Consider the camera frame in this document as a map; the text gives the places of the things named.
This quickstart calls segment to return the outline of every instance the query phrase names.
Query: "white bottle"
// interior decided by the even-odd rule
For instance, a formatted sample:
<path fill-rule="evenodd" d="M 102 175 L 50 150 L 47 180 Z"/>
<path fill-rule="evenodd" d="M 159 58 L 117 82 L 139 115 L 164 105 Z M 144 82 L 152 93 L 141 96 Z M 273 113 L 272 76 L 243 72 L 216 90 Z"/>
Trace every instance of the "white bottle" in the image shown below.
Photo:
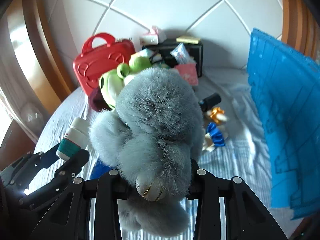
<path fill-rule="evenodd" d="M 89 123 L 77 117 L 67 129 L 59 144 L 56 155 L 64 161 L 71 158 L 80 149 L 85 149 L 89 143 Z"/>

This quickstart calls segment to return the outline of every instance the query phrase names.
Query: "red suitcase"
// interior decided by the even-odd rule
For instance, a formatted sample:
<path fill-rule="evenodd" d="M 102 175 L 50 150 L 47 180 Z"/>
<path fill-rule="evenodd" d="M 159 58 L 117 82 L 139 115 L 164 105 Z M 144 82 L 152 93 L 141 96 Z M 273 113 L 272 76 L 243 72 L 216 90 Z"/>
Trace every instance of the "red suitcase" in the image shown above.
<path fill-rule="evenodd" d="M 92 48 L 95 38 L 103 38 L 107 44 Z M 98 87 L 101 75 L 117 68 L 120 63 L 129 63 L 135 53 L 133 43 L 129 40 L 119 40 L 108 34 L 98 33 L 83 44 L 82 52 L 73 62 L 73 70 L 84 92 L 90 95 Z"/>

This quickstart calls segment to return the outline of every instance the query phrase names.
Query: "bed sheet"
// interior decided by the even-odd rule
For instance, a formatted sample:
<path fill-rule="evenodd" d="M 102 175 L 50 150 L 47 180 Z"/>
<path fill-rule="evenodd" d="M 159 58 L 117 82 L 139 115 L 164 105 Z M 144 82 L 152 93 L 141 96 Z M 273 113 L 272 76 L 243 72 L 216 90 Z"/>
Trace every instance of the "bed sheet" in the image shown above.
<path fill-rule="evenodd" d="M 198 164 L 217 177 L 231 179 L 240 176 L 251 187 L 254 193 L 268 208 L 271 202 L 271 166 L 268 147 L 264 132 L 257 115 L 256 107 L 250 96 L 247 74 L 244 71 L 228 68 L 215 68 L 206 71 L 199 80 L 196 95 L 205 98 L 214 92 L 222 97 L 219 106 L 226 111 L 229 121 L 226 124 L 229 138 L 225 147 L 219 147 L 212 152 L 204 151 Z M 76 89 L 52 115 L 44 128 L 35 152 L 46 152 L 61 141 L 64 132 L 75 117 L 81 117 L 90 123 L 97 113 L 88 104 L 88 97 L 81 88 Z M 89 179 L 92 168 L 98 158 L 97 153 L 89 145 L 90 159 L 83 167 L 79 177 Z M 50 168 L 41 170 L 29 185 L 30 192 L 45 185 L 53 178 L 54 171 L 63 164 L 58 160 Z M 90 239 L 94 239 L 94 205 L 90 215 Z M 190 215 L 189 228 L 182 235 L 172 239 L 193 239 L 196 221 L 197 200 L 183 200 L 181 205 Z M 224 203 L 220 200 L 221 239 L 226 239 Z M 295 230 L 300 220 L 291 221 L 293 212 L 289 208 L 269 209 L 287 237 Z M 127 232 L 121 229 L 122 238 L 126 240 L 160 240 L 140 230 Z"/>

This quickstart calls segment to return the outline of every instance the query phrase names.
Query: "suitcase handle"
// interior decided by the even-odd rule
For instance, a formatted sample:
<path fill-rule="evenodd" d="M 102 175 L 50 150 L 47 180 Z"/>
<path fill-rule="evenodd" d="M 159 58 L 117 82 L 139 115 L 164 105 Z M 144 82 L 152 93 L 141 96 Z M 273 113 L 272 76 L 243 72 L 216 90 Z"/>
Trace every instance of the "suitcase handle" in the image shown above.
<path fill-rule="evenodd" d="M 98 33 L 92 37 L 90 37 L 89 39 L 86 40 L 86 42 L 83 44 L 82 46 L 82 54 L 87 53 L 91 50 L 93 50 L 92 48 L 92 42 L 95 38 L 102 38 L 106 41 L 107 46 L 110 47 L 112 43 L 114 43 L 116 41 L 116 39 L 114 38 L 114 36 L 112 36 L 109 33 Z"/>

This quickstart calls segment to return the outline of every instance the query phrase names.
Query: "gray fluffy plush toy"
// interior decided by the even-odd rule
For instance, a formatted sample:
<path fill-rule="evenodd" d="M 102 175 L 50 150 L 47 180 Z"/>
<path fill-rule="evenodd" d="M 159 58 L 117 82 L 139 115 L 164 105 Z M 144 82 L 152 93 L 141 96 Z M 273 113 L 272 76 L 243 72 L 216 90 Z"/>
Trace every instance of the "gray fluffy plush toy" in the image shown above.
<path fill-rule="evenodd" d="M 115 110 L 97 117 L 92 146 L 133 188 L 128 200 L 118 200 L 123 228 L 170 237 L 188 227 L 179 201 L 191 182 L 190 158 L 201 153 L 202 122 L 191 86 L 160 68 L 139 73 L 120 92 Z"/>

